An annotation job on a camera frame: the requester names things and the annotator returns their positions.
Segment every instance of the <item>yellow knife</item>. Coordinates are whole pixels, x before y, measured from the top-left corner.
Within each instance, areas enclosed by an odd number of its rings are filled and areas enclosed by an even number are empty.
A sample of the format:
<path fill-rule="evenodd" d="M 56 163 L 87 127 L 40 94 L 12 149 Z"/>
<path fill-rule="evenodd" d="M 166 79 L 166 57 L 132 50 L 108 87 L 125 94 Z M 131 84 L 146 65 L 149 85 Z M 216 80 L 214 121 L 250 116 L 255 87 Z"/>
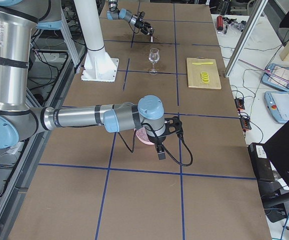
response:
<path fill-rule="evenodd" d="M 213 61 L 193 62 L 192 64 L 193 64 L 193 65 L 204 65 L 204 64 L 206 64 L 206 65 L 212 65 L 212 64 L 214 64 L 214 62 L 213 62 Z"/>

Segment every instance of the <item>black monitor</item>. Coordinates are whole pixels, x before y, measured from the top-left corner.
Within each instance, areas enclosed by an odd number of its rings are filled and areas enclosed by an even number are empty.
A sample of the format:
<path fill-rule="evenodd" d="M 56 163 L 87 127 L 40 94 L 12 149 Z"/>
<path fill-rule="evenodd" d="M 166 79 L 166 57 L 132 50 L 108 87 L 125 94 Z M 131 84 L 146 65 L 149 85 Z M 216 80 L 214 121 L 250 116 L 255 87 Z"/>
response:
<path fill-rule="evenodd" d="M 263 149 L 286 185 L 289 186 L 289 121 L 263 145 Z M 258 182 L 258 185 L 265 209 L 283 206 L 288 212 L 289 204 L 286 204 L 289 202 L 288 191 L 283 190 L 278 182 L 272 184 Z"/>

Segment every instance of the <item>cutting board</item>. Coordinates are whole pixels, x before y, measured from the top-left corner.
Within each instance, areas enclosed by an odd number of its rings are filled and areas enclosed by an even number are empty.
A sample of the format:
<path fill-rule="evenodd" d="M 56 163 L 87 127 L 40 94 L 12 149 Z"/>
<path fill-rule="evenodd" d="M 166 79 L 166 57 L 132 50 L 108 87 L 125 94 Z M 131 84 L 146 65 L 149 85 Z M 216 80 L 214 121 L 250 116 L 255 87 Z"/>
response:
<path fill-rule="evenodd" d="M 213 64 L 194 65 L 193 63 L 213 62 Z M 221 83 L 215 59 L 191 58 L 186 59 L 188 87 L 197 89 L 221 89 Z M 201 72 L 209 74 L 209 83 L 201 80 Z"/>

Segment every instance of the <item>wine glass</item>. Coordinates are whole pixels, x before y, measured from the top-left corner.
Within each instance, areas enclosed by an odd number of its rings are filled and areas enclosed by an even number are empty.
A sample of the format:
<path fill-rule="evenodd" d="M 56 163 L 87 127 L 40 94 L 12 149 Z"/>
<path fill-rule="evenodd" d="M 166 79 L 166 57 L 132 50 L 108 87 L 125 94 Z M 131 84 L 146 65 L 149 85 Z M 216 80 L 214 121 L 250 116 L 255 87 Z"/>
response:
<path fill-rule="evenodd" d="M 149 61 L 152 63 L 152 69 L 149 70 L 150 75 L 156 75 L 158 71 L 155 69 L 155 64 L 159 61 L 159 49 L 158 48 L 151 48 L 149 53 Z"/>

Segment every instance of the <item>white pillar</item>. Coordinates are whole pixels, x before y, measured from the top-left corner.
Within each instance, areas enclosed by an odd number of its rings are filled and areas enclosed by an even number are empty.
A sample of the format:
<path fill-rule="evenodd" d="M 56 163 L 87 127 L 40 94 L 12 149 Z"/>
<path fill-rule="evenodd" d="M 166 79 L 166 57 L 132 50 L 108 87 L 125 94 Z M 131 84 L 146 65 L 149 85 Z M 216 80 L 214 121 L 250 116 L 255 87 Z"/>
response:
<path fill-rule="evenodd" d="M 114 82 L 119 59 L 110 58 L 106 52 L 96 0 L 74 0 L 74 4 L 88 48 L 81 79 Z"/>

